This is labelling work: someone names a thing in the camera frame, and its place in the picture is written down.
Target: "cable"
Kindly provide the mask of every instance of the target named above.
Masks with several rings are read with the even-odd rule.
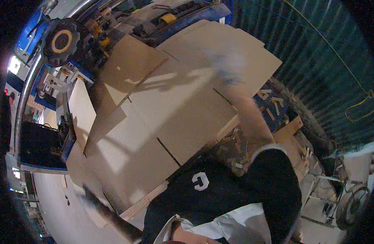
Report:
[[[355,120],[352,120],[352,119],[350,119],[348,116],[347,116],[347,110],[349,110],[349,109],[351,109],[351,108],[354,108],[354,107],[356,107],[356,106],[359,106],[359,105],[361,105],[362,103],[364,103],[368,98],[371,98],[372,96],[370,96],[370,94],[371,95],[374,95],[374,92],[373,91],[370,91],[369,93],[363,88],[363,86],[360,84],[360,82],[358,81],[358,79],[355,77],[355,75],[353,74],[353,72],[350,70],[350,68],[347,66],[347,64],[346,64],[346,62],[342,59],[342,57],[336,52],[336,50],[335,50],[335,48],[333,48],[333,46],[330,44],[330,42],[328,42],[328,40],[324,37],[324,35],[323,34],[321,34],[321,32],[319,31],[319,30],[317,30],[317,28],[301,13],[301,12],[299,12],[298,11],[298,9],[296,9],[296,7],[294,7],[291,3],[289,3],[287,0],[283,0],[285,3],[287,3],[291,8],[293,8],[302,18],[304,18],[307,22],[308,22],[308,24],[310,24],[312,27],[313,27],[313,29],[324,39],[324,41],[328,44],[328,46],[330,46],[330,48],[332,49],[332,51],[333,52],[335,52],[335,54],[336,54],[336,56],[340,59],[340,61],[345,65],[345,67],[346,67],[346,69],[348,70],[348,72],[350,72],[350,74],[351,74],[351,76],[354,78],[354,80],[358,83],[358,85],[359,85],[359,87],[363,90],[363,92],[365,92],[365,94],[367,95],[367,97],[362,101],[362,102],[360,102],[360,103],[358,103],[358,104],[356,104],[356,105],[353,105],[353,106],[350,106],[350,107],[348,107],[346,110],[345,110],[345,112],[344,112],[344,114],[346,115],[346,118],[348,119],[348,120],[350,120],[351,122],[356,122],[356,121],[359,121],[359,120],[361,120],[361,119],[363,119],[363,118],[365,118],[365,117],[367,117],[367,116],[369,116],[369,115],[371,115],[371,114],[373,114],[374,113],[374,109],[370,112],[370,113],[368,113],[368,114],[366,114],[366,115],[363,115],[362,117],[360,117],[360,118],[358,118],[358,119],[355,119]]]

